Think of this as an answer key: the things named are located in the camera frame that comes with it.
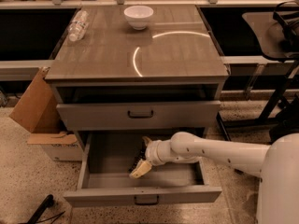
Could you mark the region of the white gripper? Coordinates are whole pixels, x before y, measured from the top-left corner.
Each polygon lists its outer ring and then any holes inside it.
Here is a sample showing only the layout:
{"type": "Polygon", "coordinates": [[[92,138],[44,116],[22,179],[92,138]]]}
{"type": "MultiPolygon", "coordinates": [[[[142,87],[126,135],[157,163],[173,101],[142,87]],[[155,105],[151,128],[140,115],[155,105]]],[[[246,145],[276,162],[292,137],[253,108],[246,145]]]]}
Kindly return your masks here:
{"type": "Polygon", "coordinates": [[[149,137],[143,136],[143,144],[146,148],[146,160],[139,160],[133,165],[129,176],[137,179],[151,170],[153,166],[164,165],[172,160],[172,150],[170,141],[156,140],[152,141],[149,137]]]}

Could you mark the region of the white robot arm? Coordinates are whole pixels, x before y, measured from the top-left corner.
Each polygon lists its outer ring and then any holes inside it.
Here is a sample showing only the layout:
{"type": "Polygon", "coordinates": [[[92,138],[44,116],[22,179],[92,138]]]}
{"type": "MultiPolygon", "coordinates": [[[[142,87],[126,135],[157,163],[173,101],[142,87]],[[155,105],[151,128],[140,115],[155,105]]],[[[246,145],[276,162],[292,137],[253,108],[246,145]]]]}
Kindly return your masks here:
{"type": "Polygon", "coordinates": [[[131,178],[154,166],[193,163],[201,157],[226,164],[260,179],[256,224],[299,224],[299,134],[280,137],[271,145],[209,140],[178,132],[168,140],[144,139],[131,178]]]}

